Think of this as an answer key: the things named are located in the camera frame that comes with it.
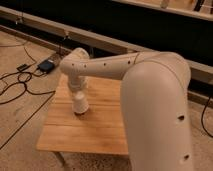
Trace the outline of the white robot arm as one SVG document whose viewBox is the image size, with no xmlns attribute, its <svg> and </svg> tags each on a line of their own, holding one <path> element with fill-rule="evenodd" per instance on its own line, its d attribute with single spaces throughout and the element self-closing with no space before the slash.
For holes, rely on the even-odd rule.
<svg viewBox="0 0 213 171">
<path fill-rule="evenodd" d="M 91 59 L 82 48 L 60 62 L 74 111 L 89 105 L 88 76 L 121 82 L 120 105 L 132 171 L 194 171 L 187 90 L 191 71 L 173 52 L 136 52 Z"/>
</svg>

